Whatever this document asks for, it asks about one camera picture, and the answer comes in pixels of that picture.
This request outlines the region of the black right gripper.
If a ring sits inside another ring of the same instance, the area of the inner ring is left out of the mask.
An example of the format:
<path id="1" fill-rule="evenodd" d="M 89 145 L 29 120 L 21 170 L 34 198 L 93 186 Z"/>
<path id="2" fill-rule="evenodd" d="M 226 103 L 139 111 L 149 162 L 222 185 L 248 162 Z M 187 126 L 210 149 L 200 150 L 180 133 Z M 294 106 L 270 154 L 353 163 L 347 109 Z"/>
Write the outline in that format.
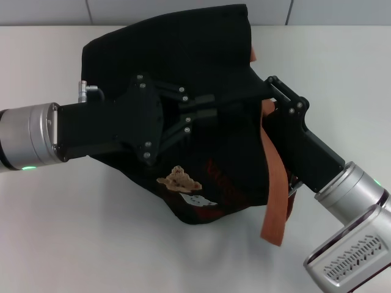
<path id="1" fill-rule="evenodd" d="M 309 102 L 277 76 L 266 83 L 273 92 L 276 109 L 264 119 L 267 135 L 284 166 L 313 192 L 326 187 L 345 167 L 345 160 L 305 125 Z"/>

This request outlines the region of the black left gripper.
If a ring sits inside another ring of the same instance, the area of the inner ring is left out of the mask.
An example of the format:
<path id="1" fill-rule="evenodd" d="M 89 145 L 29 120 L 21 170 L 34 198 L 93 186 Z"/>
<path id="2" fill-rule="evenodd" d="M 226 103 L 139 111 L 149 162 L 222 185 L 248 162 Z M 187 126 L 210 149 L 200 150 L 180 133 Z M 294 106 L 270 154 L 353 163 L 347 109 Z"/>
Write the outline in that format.
<path id="1" fill-rule="evenodd" d="M 160 96 L 185 105 L 214 103 L 214 95 L 191 96 L 184 86 L 154 82 L 148 74 L 133 76 L 126 92 L 115 99 L 61 106 L 58 111 L 57 151 L 63 160 L 129 152 L 153 165 L 164 152 L 187 139 L 195 122 L 217 117 L 216 109 L 181 114 L 163 131 Z"/>

